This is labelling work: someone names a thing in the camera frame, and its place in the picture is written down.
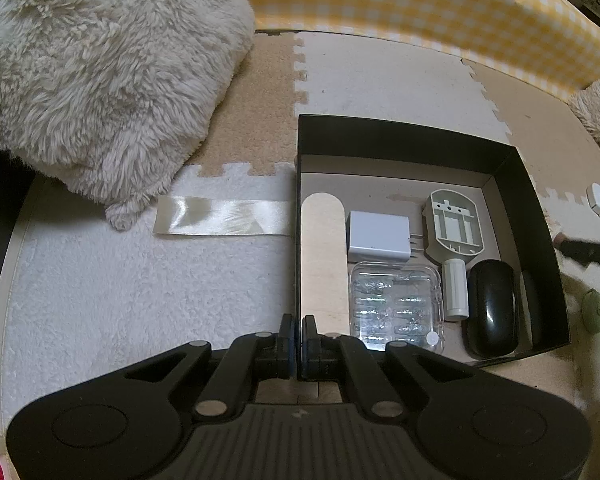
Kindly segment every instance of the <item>clear plastic case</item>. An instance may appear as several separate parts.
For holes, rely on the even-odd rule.
[[[422,264],[361,262],[349,273],[350,334],[371,350],[400,340],[442,353],[440,275]]]

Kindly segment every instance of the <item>yellow gingham fabric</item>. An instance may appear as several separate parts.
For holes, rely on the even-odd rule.
[[[260,29],[425,46],[566,100],[600,78],[600,28],[566,0],[249,0]]]

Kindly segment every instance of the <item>black computer mouse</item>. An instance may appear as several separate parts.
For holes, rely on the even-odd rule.
[[[511,266],[500,260],[478,262],[467,285],[469,317],[463,328],[469,353],[489,358],[513,352],[518,346],[518,313]]]

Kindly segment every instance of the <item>white round sensor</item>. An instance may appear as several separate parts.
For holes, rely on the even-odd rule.
[[[593,211],[600,216],[600,184],[594,182],[587,187],[587,199]]]
[[[435,346],[438,344],[438,341],[440,341],[440,336],[438,334],[436,334],[435,332],[429,332],[427,333],[427,343],[430,346]]]

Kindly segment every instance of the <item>satin ribbon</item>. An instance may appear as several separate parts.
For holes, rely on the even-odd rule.
[[[294,203],[282,200],[212,200],[161,195],[154,234],[290,236],[294,233],[294,218]]]

